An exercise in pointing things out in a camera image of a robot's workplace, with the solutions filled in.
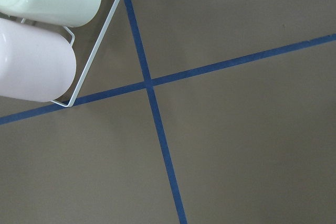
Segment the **pink cup in rack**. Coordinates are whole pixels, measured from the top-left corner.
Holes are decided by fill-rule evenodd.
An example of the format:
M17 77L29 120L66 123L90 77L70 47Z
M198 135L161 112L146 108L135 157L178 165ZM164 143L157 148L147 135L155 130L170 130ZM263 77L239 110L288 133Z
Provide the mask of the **pink cup in rack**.
M76 74L76 57L60 34L1 19L1 96L49 102Z

